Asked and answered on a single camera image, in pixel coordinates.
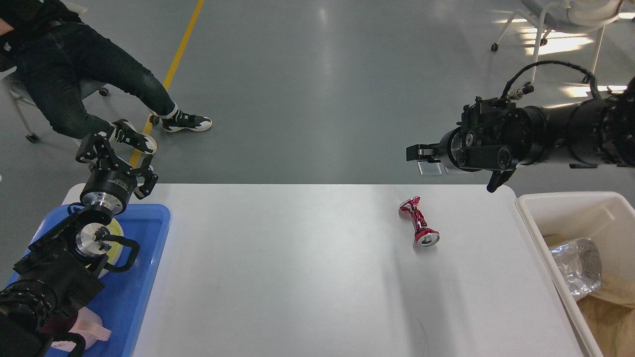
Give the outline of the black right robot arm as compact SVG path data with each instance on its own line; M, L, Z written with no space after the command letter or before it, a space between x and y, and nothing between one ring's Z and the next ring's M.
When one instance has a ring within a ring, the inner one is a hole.
M591 99L560 108L517 106L532 93L525 83L511 91L516 80L538 61L523 67L492 99L476 97L463 107L456 127L435 144L406 148L406 161L415 161L422 176L489 171L486 190L494 192L518 167L543 162L564 163L572 169L600 165L633 168L635 165L634 81L619 94L602 97L594 74L573 63L552 64L572 68L589 81Z

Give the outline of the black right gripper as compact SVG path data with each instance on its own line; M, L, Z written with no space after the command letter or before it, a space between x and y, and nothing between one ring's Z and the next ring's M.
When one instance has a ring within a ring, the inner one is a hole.
M415 144L406 147L406 161L442 163L444 167L458 167L456 152L462 147L461 128L447 132L439 144Z

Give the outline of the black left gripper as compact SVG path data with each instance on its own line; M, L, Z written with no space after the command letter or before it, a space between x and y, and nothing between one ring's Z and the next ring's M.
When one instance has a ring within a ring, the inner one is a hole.
M99 133L87 135L75 154L78 163L86 164L91 172L80 201L84 205L106 208L126 208L132 193L137 199L150 196L159 177L154 173L154 155L143 158L140 167L130 169L130 176L120 172L122 160L115 154L109 140Z

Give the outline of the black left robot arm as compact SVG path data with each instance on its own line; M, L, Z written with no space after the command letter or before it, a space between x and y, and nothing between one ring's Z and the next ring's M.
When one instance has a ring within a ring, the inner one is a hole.
M79 201L66 218L29 245L14 264L18 279L0 296L1 355L43 357L54 342L74 343L70 357L81 357L85 338L50 320L78 315L104 289L103 270L122 273L133 267L140 245L109 231L113 217L124 212L131 196L149 196L158 176L147 154L134 169L116 155L105 135L93 133L81 142L76 160L91 175Z

